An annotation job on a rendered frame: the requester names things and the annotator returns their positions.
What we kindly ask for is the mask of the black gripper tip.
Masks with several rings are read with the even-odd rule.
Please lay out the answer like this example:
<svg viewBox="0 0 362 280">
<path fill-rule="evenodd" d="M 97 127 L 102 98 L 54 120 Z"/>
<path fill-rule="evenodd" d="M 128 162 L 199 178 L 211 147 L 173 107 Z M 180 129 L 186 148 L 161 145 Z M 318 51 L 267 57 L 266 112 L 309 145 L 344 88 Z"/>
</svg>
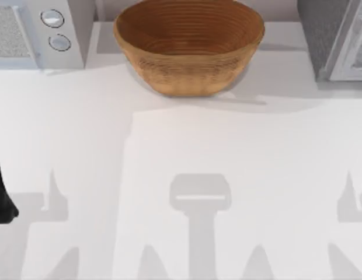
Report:
<svg viewBox="0 0 362 280">
<path fill-rule="evenodd" d="M 0 224 L 9 224 L 19 216 L 19 210 L 9 196 L 0 168 Z"/>
</svg>

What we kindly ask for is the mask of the grey cabinet door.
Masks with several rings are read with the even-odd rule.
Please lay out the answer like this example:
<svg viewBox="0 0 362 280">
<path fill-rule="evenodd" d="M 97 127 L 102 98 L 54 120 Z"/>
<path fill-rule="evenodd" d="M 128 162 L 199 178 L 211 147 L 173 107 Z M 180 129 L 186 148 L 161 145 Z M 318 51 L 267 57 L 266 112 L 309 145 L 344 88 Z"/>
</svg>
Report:
<svg viewBox="0 0 362 280">
<path fill-rule="evenodd" d="M 350 0 L 325 71 L 330 81 L 362 81 L 362 0 Z"/>
</svg>

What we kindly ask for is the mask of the grey cabinet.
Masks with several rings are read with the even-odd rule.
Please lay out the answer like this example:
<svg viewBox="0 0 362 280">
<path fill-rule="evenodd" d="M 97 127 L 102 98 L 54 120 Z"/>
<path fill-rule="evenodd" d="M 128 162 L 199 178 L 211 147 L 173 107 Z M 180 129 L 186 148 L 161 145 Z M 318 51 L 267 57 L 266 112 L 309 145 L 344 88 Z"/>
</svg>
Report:
<svg viewBox="0 0 362 280">
<path fill-rule="evenodd" d="M 326 78 L 325 67 L 349 2 L 350 0 L 297 0 L 298 14 L 318 82 L 331 81 Z"/>
</svg>

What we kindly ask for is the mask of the microwave knob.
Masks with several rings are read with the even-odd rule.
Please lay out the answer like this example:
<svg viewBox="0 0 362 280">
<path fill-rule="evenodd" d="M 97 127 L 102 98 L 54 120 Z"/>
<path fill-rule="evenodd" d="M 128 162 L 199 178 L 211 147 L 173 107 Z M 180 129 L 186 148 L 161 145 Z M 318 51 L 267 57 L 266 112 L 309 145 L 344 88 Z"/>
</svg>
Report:
<svg viewBox="0 0 362 280">
<path fill-rule="evenodd" d="M 63 34 L 56 34 L 48 38 L 49 46 L 58 52 L 65 52 L 71 48 L 71 41 Z"/>
<path fill-rule="evenodd" d="M 40 19 L 47 27 L 50 28 L 59 28 L 65 22 L 63 14 L 55 9 L 42 11 Z"/>
</svg>

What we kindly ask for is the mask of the pale microwave oven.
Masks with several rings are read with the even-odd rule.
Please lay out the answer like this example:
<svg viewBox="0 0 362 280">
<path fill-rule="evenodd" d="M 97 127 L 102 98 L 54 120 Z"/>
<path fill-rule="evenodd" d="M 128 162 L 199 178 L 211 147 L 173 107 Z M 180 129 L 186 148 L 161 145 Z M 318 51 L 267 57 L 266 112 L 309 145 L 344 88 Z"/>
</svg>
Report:
<svg viewBox="0 0 362 280">
<path fill-rule="evenodd" d="M 41 12 L 49 9 L 63 14 L 61 27 L 41 21 Z M 0 69 L 83 69 L 95 10 L 95 0 L 0 0 Z M 70 39 L 68 51 L 49 46 L 56 34 Z"/>
</svg>

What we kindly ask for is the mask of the brown woven basket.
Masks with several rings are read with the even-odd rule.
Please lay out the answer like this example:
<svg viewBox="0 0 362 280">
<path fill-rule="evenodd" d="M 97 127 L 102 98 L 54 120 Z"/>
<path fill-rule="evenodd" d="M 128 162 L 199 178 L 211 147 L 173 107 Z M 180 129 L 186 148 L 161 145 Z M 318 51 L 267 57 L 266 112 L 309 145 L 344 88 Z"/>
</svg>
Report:
<svg viewBox="0 0 362 280">
<path fill-rule="evenodd" d="M 113 33 L 154 91 L 206 97 L 244 71 L 265 26 L 257 11 L 236 0 L 141 0 L 115 18 Z"/>
</svg>

